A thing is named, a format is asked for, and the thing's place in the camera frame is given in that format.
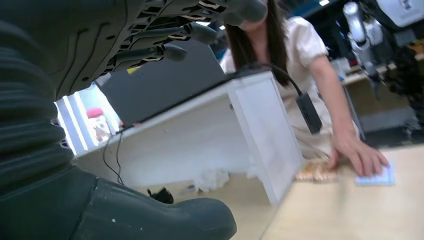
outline black power adapter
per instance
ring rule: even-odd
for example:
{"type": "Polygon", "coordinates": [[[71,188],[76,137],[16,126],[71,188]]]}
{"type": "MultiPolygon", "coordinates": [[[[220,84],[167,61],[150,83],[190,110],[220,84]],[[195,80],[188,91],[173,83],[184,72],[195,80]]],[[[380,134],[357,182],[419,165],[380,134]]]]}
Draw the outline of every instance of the black power adapter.
{"type": "MultiPolygon", "coordinates": [[[[240,70],[236,71],[235,73],[228,74],[229,79],[235,79],[235,78],[242,78],[247,77],[252,74],[257,74],[264,72],[263,69],[259,69],[261,67],[269,67],[274,71],[277,71],[288,79],[288,81],[293,85],[293,87],[296,89],[296,92],[298,94],[298,97],[296,99],[297,106],[300,109],[300,112],[302,113],[303,119],[305,120],[307,127],[309,128],[309,131],[311,134],[317,134],[320,132],[323,123],[321,122],[320,116],[318,116],[317,110],[314,107],[314,104],[312,103],[311,98],[309,97],[308,93],[303,93],[298,85],[295,83],[295,81],[287,74],[286,71],[281,69],[280,67],[271,64],[271,63],[265,63],[265,62],[254,62],[247,64],[240,68],[240,70]]],[[[283,83],[281,82],[281,79],[275,78],[276,81],[283,86],[283,83]]]]}

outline table surface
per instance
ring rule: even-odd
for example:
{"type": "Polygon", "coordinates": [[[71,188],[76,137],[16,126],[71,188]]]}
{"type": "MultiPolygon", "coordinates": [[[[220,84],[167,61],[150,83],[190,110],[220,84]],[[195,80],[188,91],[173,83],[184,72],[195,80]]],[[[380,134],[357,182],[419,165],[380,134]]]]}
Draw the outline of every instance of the table surface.
{"type": "MultiPolygon", "coordinates": [[[[415,56],[417,61],[424,61],[424,54],[418,54],[417,56],[415,56]]],[[[389,66],[391,69],[395,69],[395,65],[391,64],[389,66]]],[[[379,72],[385,72],[386,68],[385,67],[381,67],[378,69],[379,72]]],[[[367,75],[363,72],[361,73],[354,73],[349,75],[348,77],[346,77],[346,79],[344,79],[344,81],[342,82],[342,84],[344,86],[349,85],[349,84],[353,84],[356,83],[358,81],[362,81],[362,80],[366,80],[367,79],[367,75]]]]}
{"type": "Polygon", "coordinates": [[[424,146],[383,153],[396,185],[356,186],[347,168],[338,183],[295,183],[263,240],[424,239],[424,146]]]}

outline gray table leg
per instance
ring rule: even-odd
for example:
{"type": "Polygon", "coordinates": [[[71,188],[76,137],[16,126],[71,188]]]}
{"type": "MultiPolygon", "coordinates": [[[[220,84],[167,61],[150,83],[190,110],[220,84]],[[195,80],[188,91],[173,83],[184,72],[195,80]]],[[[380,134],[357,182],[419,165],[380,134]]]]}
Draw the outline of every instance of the gray table leg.
{"type": "Polygon", "coordinates": [[[355,110],[354,104],[352,103],[352,99],[351,99],[351,96],[349,95],[349,91],[346,87],[343,87],[343,89],[344,89],[344,94],[346,94],[347,103],[349,104],[350,113],[352,114],[353,122],[358,127],[360,136],[362,137],[363,140],[365,140],[365,134],[362,128],[362,123],[359,120],[357,111],[355,110]]]}

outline black cable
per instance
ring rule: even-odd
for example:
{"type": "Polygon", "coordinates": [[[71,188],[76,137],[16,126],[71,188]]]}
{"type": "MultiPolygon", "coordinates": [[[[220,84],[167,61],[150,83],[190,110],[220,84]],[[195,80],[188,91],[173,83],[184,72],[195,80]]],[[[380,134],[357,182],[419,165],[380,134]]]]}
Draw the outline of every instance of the black cable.
{"type": "Polygon", "coordinates": [[[122,131],[121,131],[121,132],[119,132],[119,141],[118,141],[118,145],[117,145],[117,147],[116,147],[116,164],[118,165],[118,176],[117,176],[116,181],[117,181],[118,183],[120,183],[121,185],[125,186],[125,185],[124,185],[124,182],[122,181],[122,178],[121,178],[121,164],[119,163],[119,158],[118,158],[118,155],[119,155],[119,149],[120,149],[120,147],[121,147],[122,135],[123,135],[123,132],[122,132],[122,131]]]}
{"type": "MultiPolygon", "coordinates": [[[[303,92],[300,90],[300,88],[295,83],[295,81],[293,80],[293,78],[291,78],[286,71],[284,71],[283,69],[281,69],[280,67],[278,67],[278,66],[276,66],[276,65],[274,65],[272,63],[267,63],[267,62],[253,62],[253,63],[248,63],[248,64],[242,66],[240,68],[240,70],[237,70],[236,73],[239,73],[239,72],[242,72],[242,71],[245,71],[245,70],[248,70],[248,69],[259,69],[261,67],[269,67],[272,70],[277,71],[280,74],[284,75],[288,79],[288,81],[293,85],[293,87],[296,89],[297,94],[299,96],[302,96],[303,95],[303,92]]],[[[276,78],[276,80],[277,80],[277,82],[280,85],[284,86],[283,82],[281,82],[281,79],[277,79],[276,78]]]]}
{"type": "Polygon", "coordinates": [[[119,174],[119,173],[117,173],[107,162],[106,162],[106,150],[108,149],[108,146],[109,146],[109,143],[110,143],[110,141],[112,140],[112,138],[114,137],[114,135],[111,135],[110,137],[109,137],[109,139],[107,139],[107,141],[106,141],[106,146],[104,146],[104,149],[103,149],[103,162],[104,162],[104,164],[110,169],[110,170],[112,170],[112,172],[114,173],[114,174],[116,174],[116,176],[118,177],[118,179],[119,179],[119,181],[118,181],[118,183],[119,184],[121,184],[121,185],[124,185],[124,183],[123,183],[123,181],[122,181],[122,178],[121,178],[121,175],[119,174]]]}

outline woman's arm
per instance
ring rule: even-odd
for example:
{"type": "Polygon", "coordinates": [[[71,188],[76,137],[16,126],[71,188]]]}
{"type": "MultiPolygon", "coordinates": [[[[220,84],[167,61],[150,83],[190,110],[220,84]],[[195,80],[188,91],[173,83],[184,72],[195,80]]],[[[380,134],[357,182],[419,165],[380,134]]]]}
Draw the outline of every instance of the woman's arm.
{"type": "Polygon", "coordinates": [[[387,159],[364,144],[356,134],[342,84],[326,56],[317,56],[309,65],[316,85],[330,113],[333,128],[333,151],[329,164],[335,167],[341,155],[350,159],[359,175],[381,173],[387,159]]]}
{"type": "Polygon", "coordinates": [[[309,65],[309,70],[330,113],[333,133],[356,135],[345,92],[327,57],[316,57],[309,65]]]}

